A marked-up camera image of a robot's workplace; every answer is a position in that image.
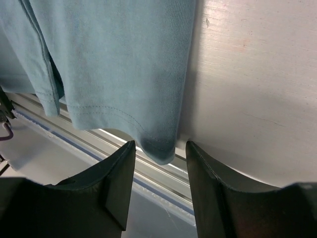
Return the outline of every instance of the blue cloth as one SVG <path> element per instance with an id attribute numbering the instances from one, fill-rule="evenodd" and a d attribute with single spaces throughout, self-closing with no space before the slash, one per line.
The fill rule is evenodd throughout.
<path id="1" fill-rule="evenodd" d="M 12 46 L 25 70 L 41 73 L 27 72 L 41 102 L 52 102 L 49 115 L 64 93 L 74 127 L 116 128 L 157 163 L 173 159 L 195 0 L 1 1 L 24 8 L 10 9 L 17 19 L 1 9 L 2 25 L 10 42 L 27 32 Z M 52 85 L 48 53 L 63 92 Z"/>

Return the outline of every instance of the purple cable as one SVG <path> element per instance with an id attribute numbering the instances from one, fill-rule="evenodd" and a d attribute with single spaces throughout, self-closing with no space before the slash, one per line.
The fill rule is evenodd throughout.
<path id="1" fill-rule="evenodd" d="M 5 141 L 5 140 L 10 140 L 13 138 L 13 131 L 11 130 L 10 126 L 8 123 L 3 123 L 2 126 L 4 129 L 9 133 L 8 136 L 0 137 L 0 141 Z"/>

